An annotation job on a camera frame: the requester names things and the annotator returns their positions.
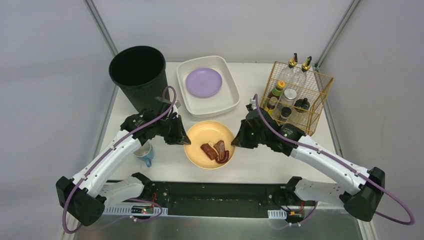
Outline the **yellow plate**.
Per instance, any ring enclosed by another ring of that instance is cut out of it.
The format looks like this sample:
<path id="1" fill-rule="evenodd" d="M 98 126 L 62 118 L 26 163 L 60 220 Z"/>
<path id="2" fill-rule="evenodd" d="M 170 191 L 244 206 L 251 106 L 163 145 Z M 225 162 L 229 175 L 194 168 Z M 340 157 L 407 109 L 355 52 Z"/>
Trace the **yellow plate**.
<path id="1" fill-rule="evenodd" d="M 187 136 L 191 144 L 184 146 L 185 154 L 194 165 L 200 168 L 207 170 L 221 168 L 229 163 L 235 154 L 235 147 L 231 145 L 235 136 L 227 126 L 220 122 L 212 120 L 198 122 L 188 130 Z M 205 143 L 213 146 L 219 140 L 224 141 L 225 148 L 230 152 L 229 161 L 224 164 L 210 160 L 200 148 Z"/>

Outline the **brown roasted meat piece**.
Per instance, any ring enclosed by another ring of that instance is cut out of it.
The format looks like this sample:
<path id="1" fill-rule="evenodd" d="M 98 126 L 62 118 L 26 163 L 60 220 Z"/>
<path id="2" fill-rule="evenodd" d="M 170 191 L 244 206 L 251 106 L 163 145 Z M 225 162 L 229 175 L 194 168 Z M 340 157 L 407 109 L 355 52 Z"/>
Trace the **brown roasted meat piece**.
<path id="1" fill-rule="evenodd" d="M 217 164 L 225 164 L 230 160 L 230 151 L 226 149 L 223 140 L 219 140 L 213 146 L 209 143 L 204 143 L 200 146 L 200 149 L 211 161 L 215 161 Z"/>

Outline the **yellow label sauce bottle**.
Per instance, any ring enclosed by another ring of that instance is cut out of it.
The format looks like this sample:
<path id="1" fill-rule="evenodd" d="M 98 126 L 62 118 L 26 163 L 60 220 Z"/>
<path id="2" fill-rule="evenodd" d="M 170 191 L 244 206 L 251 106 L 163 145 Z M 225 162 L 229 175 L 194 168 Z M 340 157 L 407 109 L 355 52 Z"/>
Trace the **yellow label sauce bottle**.
<path id="1" fill-rule="evenodd" d="M 274 109 L 276 108 L 276 104 L 278 103 L 278 99 L 273 96 L 269 99 L 267 104 L 264 107 L 264 110 L 270 115 L 273 115 Z"/>

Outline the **black cap spice jar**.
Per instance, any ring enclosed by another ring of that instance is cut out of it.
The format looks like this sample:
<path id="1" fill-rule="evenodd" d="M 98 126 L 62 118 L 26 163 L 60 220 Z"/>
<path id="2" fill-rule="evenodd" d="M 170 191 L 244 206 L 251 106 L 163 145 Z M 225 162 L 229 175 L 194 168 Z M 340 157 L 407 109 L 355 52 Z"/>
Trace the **black cap spice jar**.
<path id="1" fill-rule="evenodd" d="M 278 117 L 279 123 L 280 124 L 286 123 L 291 114 L 292 114 L 292 109 L 290 107 L 283 107 Z"/>

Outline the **yellow cap sauce bottle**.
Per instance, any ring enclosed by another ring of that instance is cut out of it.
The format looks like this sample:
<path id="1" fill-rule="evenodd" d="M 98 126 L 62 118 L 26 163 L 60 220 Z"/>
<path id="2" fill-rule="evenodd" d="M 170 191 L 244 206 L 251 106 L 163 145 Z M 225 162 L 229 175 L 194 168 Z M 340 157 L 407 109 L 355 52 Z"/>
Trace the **yellow cap sauce bottle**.
<path id="1" fill-rule="evenodd" d="M 281 81 L 281 80 L 277 81 L 273 89 L 267 95 L 267 97 L 269 99 L 275 97 L 277 100 L 279 100 L 285 86 L 286 86 L 286 83 L 284 81 Z"/>

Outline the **silver lid salt shaker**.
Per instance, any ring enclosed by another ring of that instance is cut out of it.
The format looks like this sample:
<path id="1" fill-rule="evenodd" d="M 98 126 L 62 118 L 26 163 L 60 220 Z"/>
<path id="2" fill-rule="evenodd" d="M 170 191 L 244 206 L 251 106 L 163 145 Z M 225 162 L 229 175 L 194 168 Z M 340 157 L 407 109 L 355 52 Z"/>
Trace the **silver lid salt shaker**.
<path id="1" fill-rule="evenodd" d="M 297 91 L 295 89 L 286 88 L 283 91 L 283 93 L 281 94 L 281 97 L 280 97 L 281 106 L 283 108 L 284 107 L 290 108 L 294 104 L 297 96 L 298 96 L 298 94 L 297 94 Z"/>

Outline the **purple plate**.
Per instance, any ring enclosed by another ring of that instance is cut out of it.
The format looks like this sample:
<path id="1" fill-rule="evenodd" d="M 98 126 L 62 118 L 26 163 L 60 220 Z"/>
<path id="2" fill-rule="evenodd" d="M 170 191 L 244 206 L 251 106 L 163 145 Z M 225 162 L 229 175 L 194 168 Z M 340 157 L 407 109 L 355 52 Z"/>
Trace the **purple plate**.
<path id="1" fill-rule="evenodd" d="M 216 95 L 222 87 L 222 76 L 212 68 L 198 68 L 190 72 L 185 81 L 188 92 L 199 98 Z"/>

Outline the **clear glass oil bottle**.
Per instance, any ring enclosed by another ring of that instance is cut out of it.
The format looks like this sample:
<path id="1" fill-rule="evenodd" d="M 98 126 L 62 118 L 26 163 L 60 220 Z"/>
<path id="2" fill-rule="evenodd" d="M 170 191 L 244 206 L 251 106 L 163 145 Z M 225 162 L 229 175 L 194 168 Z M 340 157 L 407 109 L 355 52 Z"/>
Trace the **clear glass oil bottle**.
<path id="1" fill-rule="evenodd" d="M 288 65 L 283 68 L 279 75 L 278 75 L 278 80 L 279 81 L 283 81 L 283 82 L 289 82 L 291 77 L 294 74 L 294 68 L 298 63 L 298 54 L 295 52 L 293 54 L 293 57 L 288 61 Z"/>

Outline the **glass bottle with brown sauce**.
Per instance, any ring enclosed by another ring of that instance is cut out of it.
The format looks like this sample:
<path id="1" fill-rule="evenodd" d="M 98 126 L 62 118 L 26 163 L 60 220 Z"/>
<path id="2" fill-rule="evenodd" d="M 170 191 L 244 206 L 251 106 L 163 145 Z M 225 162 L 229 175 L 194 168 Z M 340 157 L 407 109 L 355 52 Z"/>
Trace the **glass bottle with brown sauce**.
<path id="1" fill-rule="evenodd" d="M 301 70 L 296 72 L 292 77 L 292 83 L 296 86 L 303 87 L 307 80 L 307 72 L 311 68 L 312 56 L 309 56 L 301 65 Z"/>

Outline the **black lid grinder jar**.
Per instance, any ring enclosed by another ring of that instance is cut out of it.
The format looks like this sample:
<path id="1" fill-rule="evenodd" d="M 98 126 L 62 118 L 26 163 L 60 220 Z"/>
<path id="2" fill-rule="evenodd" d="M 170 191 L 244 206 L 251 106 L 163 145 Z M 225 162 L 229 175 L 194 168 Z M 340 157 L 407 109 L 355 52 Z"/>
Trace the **black lid grinder jar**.
<path id="1" fill-rule="evenodd" d="M 305 112 L 307 112 L 310 109 L 310 102 L 308 100 L 308 98 L 301 98 L 298 99 L 294 105 L 293 105 L 293 109 L 300 114 L 303 114 Z"/>

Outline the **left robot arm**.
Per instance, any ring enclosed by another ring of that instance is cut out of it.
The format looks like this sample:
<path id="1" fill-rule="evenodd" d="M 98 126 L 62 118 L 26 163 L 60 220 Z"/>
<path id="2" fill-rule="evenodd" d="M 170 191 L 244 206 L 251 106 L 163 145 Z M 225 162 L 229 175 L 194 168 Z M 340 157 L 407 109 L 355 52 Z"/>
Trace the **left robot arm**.
<path id="1" fill-rule="evenodd" d="M 168 145 L 191 144 L 175 106 L 164 105 L 158 111 L 145 108 L 128 116 L 107 148 L 84 169 L 71 178 L 59 178 L 55 187 L 63 208 L 62 226 L 67 226 L 67 214 L 81 226 L 90 226 L 106 208 L 139 197 L 150 183 L 139 172 L 111 185 L 106 182 L 128 156 L 156 136 L 163 137 Z"/>

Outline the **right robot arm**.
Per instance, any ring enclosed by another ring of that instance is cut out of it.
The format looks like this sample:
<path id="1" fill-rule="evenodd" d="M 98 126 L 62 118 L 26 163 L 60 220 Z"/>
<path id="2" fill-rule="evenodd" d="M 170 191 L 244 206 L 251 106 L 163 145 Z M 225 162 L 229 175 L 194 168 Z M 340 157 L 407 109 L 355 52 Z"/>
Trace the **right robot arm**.
<path id="1" fill-rule="evenodd" d="M 303 201 L 319 201 L 343 206 L 353 217 L 369 222 L 384 195 L 385 172 L 355 165 L 327 152 L 300 128 L 281 126 L 262 108 L 247 105 L 248 113 L 231 142 L 232 146 L 254 149 L 265 145 L 272 151 L 300 160 L 331 178 L 335 183 L 310 181 L 293 176 L 285 188 Z"/>

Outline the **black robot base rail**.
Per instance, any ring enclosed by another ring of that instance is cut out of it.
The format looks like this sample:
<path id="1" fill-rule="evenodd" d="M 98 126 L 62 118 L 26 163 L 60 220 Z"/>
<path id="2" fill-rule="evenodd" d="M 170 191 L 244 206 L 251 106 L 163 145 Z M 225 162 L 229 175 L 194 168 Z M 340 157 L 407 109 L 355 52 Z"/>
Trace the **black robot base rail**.
<path id="1" fill-rule="evenodd" d="M 301 200 L 285 184 L 153 181 L 139 200 L 153 201 L 168 216 L 268 218 L 269 211 L 295 209 Z"/>

